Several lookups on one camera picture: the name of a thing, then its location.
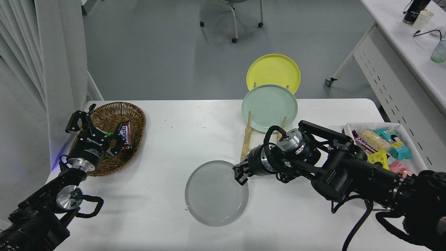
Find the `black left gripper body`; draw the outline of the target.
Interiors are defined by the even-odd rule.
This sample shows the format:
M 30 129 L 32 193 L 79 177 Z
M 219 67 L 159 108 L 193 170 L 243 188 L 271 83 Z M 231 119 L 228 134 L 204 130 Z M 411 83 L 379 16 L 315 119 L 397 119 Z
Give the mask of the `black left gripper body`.
M 105 155 L 106 138 L 102 130 L 82 130 L 68 154 L 68 163 L 73 165 L 76 159 L 83 159 L 92 165 L 99 165 Z

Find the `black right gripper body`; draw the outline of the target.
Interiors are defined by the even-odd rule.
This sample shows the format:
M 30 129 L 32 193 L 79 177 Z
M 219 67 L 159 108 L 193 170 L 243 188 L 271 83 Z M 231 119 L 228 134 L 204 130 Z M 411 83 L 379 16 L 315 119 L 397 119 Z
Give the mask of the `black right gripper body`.
M 250 177 L 267 175 L 267 158 L 264 154 L 263 145 L 259 145 L 250 151 L 247 156 L 247 164 Z

